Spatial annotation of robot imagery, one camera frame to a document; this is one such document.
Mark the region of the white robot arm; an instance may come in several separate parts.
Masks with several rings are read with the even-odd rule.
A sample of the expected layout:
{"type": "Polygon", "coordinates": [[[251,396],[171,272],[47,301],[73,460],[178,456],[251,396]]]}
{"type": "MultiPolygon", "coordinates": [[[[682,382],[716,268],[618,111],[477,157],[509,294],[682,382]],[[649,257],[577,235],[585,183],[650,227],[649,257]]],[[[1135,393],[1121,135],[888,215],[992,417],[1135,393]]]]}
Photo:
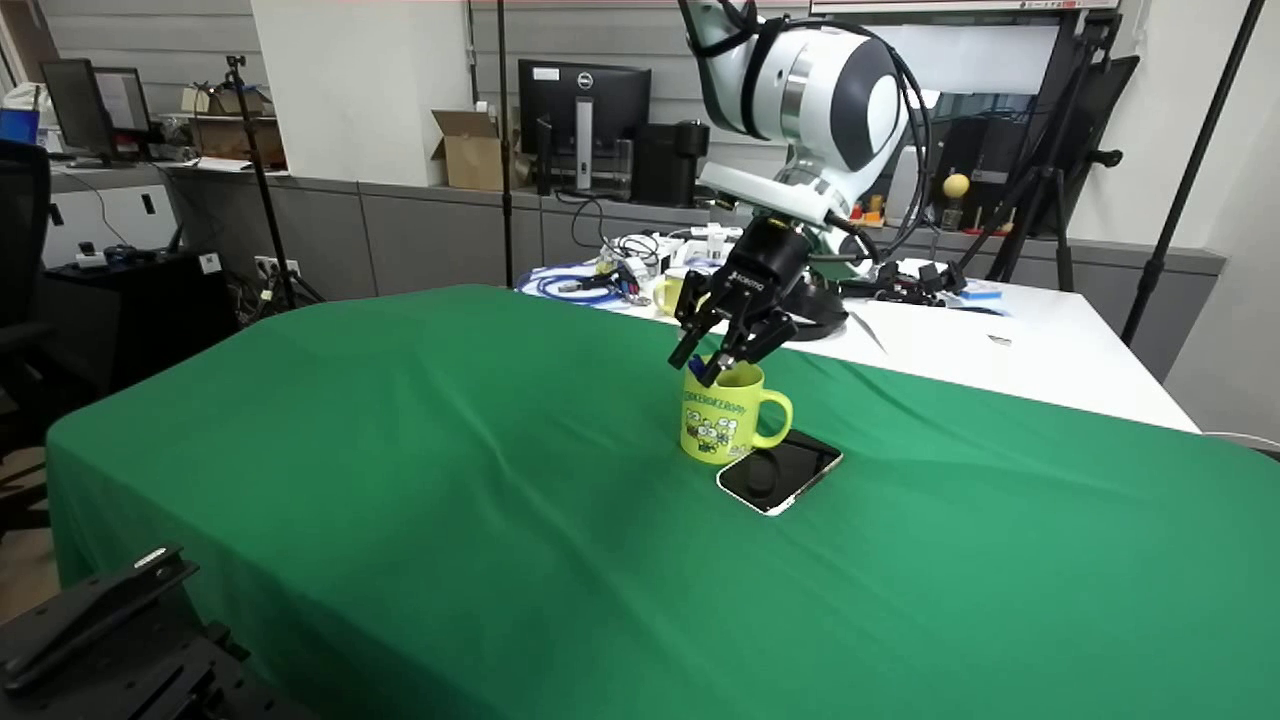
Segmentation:
{"type": "Polygon", "coordinates": [[[853,235],[853,204],[871,194],[912,127],[912,75],[895,49],[820,18],[762,18],[754,0],[676,0],[716,127],[786,148],[771,175],[707,161],[698,190],[752,208],[724,266],[689,272],[669,357],[698,383],[759,366],[797,338],[786,301],[812,245],[853,235]]]}

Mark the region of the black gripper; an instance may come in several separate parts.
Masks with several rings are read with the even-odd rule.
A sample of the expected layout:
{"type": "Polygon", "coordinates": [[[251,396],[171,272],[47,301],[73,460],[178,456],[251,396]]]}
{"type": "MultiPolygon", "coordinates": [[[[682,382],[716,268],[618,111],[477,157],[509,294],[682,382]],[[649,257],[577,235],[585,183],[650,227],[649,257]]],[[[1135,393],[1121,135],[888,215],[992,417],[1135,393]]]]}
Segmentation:
{"type": "Polygon", "coordinates": [[[784,301],[804,266],[809,241],[797,232],[797,225],[754,212],[711,277],[682,277],[676,309],[679,338],[669,354],[669,366],[689,373],[702,369],[698,341],[716,325],[729,325],[724,344],[716,349],[716,382],[729,382],[732,369],[781,349],[791,338],[784,301]]]}

